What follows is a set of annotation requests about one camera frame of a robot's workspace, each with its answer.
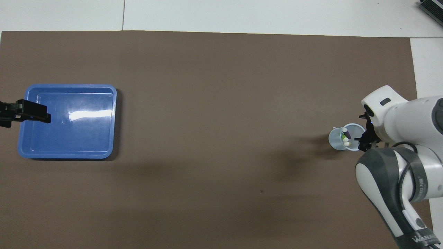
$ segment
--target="brown mat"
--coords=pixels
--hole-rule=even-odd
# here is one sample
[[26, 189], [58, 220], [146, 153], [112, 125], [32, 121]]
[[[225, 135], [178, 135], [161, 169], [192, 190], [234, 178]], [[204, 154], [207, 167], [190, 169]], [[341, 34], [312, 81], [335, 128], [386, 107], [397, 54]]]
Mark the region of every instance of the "brown mat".
[[[6, 32], [0, 100], [35, 83], [118, 89], [107, 161], [17, 153], [0, 128], [3, 248], [395, 248], [327, 135], [383, 85], [416, 98], [409, 39]], [[416, 205], [430, 226], [427, 202]]]

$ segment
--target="blue tray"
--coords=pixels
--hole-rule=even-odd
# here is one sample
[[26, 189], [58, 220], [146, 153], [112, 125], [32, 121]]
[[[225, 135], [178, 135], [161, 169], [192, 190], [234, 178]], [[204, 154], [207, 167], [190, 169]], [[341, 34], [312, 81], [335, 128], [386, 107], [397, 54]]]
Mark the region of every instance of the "blue tray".
[[26, 90], [25, 99], [46, 105], [51, 123], [21, 123], [18, 151], [22, 157], [103, 159], [111, 154], [115, 87], [37, 84]]

